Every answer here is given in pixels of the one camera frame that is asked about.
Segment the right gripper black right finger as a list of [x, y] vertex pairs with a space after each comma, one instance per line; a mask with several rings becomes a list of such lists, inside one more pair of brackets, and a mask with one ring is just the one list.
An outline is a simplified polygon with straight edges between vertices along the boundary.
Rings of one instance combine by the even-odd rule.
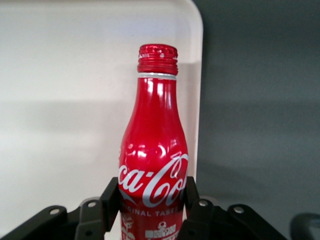
[[195, 180], [186, 179], [183, 197], [186, 220], [181, 240], [284, 240], [285, 237], [251, 207], [234, 204], [227, 210], [200, 198]]

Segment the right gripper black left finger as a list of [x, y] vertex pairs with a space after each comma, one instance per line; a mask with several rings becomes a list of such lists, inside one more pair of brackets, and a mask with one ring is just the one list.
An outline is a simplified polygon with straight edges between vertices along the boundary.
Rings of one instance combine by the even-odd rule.
[[118, 178], [101, 196], [85, 199], [75, 210], [52, 205], [1, 237], [2, 240], [103, 240], [119, 211]]

